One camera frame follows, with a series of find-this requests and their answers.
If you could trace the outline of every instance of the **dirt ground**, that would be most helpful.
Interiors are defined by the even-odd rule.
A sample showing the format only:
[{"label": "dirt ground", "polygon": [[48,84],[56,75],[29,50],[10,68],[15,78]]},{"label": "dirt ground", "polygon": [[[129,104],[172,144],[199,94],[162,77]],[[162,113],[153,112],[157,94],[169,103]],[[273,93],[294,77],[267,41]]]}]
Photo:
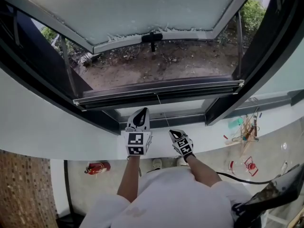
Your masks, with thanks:
[{"label": "dirt ground", "polygon": [[231,74],[238,64],[236,43],[222,45],[205,41],[160,41],[151,52],[140,44],[104,52],[76,72],[94,89],[166,79]]}]

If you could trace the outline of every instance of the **open window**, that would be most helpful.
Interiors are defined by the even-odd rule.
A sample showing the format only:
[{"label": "open window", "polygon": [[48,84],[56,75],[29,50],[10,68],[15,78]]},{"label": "open window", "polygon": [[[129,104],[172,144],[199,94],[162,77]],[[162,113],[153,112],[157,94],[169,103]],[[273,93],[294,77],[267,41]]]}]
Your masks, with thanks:
[{"label": "open window", "polygon": [[114,133],[141,106],[152,127],[166,126],[165,117],[170,125],[214,124],[292,54],[303,38],[303,1],[0,0],[3,64]]}]

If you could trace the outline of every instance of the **hand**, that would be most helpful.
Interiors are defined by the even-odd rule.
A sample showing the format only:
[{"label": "hand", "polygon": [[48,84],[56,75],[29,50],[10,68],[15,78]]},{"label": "hand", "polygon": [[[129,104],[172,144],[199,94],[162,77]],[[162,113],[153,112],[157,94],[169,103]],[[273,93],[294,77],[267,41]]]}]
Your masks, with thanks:
[{"label": "hand", "polygon": [[169,135],[173,142],[173,147],[185,160],[189,155],[193,155],[193,142],[183,130],[169,130]]}]

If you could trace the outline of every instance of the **tiled wall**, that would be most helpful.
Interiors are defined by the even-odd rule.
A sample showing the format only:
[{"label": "tiled wall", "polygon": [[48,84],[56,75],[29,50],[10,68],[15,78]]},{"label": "tiled wall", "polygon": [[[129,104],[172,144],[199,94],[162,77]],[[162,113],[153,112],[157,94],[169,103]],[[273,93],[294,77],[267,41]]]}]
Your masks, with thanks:
[{"label": "tiled wall", "polygon": [[57,228],[56,218],[49,160],[0,150],[3,228]]}]

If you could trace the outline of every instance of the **person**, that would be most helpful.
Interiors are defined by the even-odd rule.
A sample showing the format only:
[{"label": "person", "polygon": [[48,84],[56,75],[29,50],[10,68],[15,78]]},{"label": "person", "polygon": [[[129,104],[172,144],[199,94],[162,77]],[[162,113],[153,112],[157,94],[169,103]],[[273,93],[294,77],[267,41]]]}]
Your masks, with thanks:
[{"label": "person", "polygon": [[153,171],[140,179],[139,163],[140,156],[129,157],[117,195],[101,195],[81,228],[232,228],[231,206],[251,198],[193,153],[166,169],[154,159]]}]

